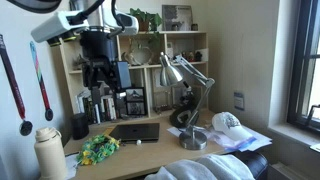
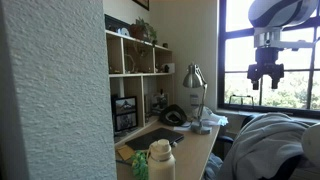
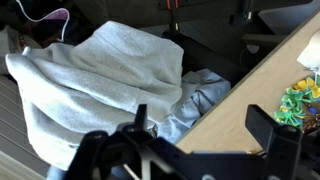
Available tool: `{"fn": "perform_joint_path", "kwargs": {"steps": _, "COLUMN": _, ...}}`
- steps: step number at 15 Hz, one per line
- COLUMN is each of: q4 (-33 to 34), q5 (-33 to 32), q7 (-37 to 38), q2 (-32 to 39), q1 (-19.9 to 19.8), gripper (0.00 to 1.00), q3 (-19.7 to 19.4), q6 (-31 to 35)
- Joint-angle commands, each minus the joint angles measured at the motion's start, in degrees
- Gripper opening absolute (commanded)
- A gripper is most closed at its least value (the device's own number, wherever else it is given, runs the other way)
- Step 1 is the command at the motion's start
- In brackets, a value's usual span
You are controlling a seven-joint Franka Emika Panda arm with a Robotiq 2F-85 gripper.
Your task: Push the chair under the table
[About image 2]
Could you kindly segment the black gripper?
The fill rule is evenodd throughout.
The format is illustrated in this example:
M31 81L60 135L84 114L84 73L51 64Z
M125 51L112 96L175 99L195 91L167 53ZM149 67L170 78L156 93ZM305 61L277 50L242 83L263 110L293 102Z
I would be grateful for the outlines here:
M259 90L259 79L263 75L272 78L271 89L278 89L279 79L284 77L284 65L276 64L278 48L257 48L255 51L255 64L248 67L247 78L252 80L253 90Z

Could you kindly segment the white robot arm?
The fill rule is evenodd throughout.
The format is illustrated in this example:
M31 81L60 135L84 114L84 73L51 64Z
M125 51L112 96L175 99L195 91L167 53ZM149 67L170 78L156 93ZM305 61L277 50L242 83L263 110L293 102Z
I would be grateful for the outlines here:
M271 77L271 88L277 89L284 77L284 65L277 64L278 52L285 49L313 48L314 42L299 40L282 41L284 27L300 25L307 21L318 5L318 0L254 0L248 11L248 19L254 28L255 64L248 66L247 78L254 90L259 80Z

